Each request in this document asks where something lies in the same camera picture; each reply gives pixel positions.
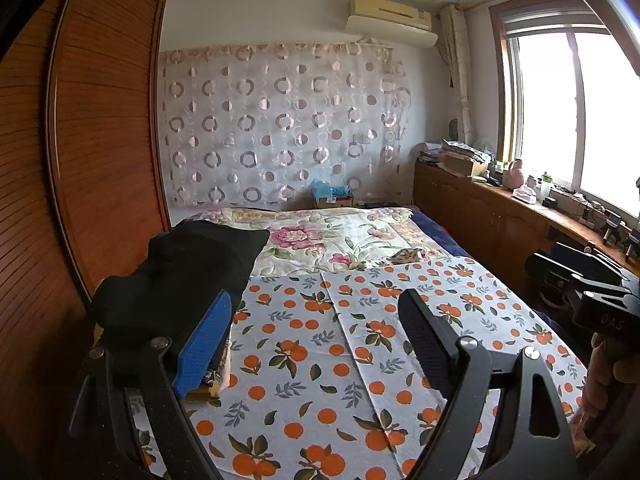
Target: black cloth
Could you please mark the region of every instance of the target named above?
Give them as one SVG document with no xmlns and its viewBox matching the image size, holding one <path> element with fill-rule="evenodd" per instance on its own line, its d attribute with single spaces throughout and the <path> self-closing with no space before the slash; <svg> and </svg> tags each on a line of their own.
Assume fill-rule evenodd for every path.
<svg viewBox="0 0 640 480">
<path fill-rule="evenodd" d="M 133 350 L 167 336 L 165 367 L 175 373 L 180 350 L 221 290 L 236 310 L 269 234 L 199 220 L 152 238 L 132 275 L 110 276 L 95 292 L 90 311 L 105 342 Z"/>
</svg>

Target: hand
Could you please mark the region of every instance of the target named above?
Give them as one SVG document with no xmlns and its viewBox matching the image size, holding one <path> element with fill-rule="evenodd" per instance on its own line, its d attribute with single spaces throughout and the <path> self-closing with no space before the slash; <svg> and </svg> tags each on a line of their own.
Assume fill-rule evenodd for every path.
<svg viewBox="0 0 640 480">
<path fill-rule="evenodd" d="M 603 336 L 597 333 L 591 338 L 593 352 L 582 396 L 584 412 L 589 416 L 597 416 L 607 407 L 607 387 L 612 377 L 621 383 L 640 383 L 640 354 L 618 361 L 612 366 L 604 355 L 603 341 Z"/>
</svg>

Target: sheer curtain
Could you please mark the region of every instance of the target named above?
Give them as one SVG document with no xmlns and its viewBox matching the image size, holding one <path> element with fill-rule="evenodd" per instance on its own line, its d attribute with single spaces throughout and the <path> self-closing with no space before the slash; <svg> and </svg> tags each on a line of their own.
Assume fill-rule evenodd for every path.
<svg viewBox="0 0 640 480">
<path fill-rule="evenodd" d="M 290 208 L 315 178 L 402 200 L 411 92 L 392 49 L 209 46 L 164 53 L 160 73 L 170 202 Z"/>
<path fill-rule="evenodd" d="M 449 4 L 440 10 L 440 20 L 442 21 L 451 79 L 456 93 L 458 140 L 471 145 L 475 139 L 469 112 L 471 59 L 465 15 L 461 10 L 457 10 L 454 4 Z"/>
</svg>

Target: floral blanket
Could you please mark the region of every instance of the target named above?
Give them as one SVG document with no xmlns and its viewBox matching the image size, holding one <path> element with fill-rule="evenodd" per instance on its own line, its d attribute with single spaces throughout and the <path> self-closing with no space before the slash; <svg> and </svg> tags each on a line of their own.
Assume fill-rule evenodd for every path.
<svg viewBox="0 0 640 480">
<path fill-rule="evenodd" d="M 410 219 L 406 208 L 336 208 L 292 212 L 224 208 L 199 213 L 238 229 L 268 229 L 271 237 L 255 261 L 254 276 L 289 276 L 356 269 L 400 249 L 422 249 L 428 259 L 449 255 Z"/>
<path fill-rule="evenodd" d="M 232 330 L 230 387 L 183 402 L 225 479 L 400 480 L 433 434 L 445 405 L 398 320 L 415 288 L 459 335 L 495 351 L 533 346 L 571 416 L 585 367 L 519 298 L 469 258 L 253 278 Z M 489 392 L 460 478 L 478 471 L 499 391 Z M 166 468 L 142 399 L 130 398 L 150 469 Z"/>
</svg>

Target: bottle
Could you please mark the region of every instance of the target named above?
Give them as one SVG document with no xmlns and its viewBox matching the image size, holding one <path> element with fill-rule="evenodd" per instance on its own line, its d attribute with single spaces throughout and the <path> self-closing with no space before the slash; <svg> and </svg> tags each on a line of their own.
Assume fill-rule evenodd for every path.
<svg viewBox="0 0 640 480">
<path fill-rule="evenodd" d="M 540 184 L 540 202 L 542 202 L 546 197 L 549 196 L 549 192 L 551 191 L 551 184 L 554 180 L 551 178 L 551 175 L 545 173 L 542 174 L 542 183 Z"/>
</svg>

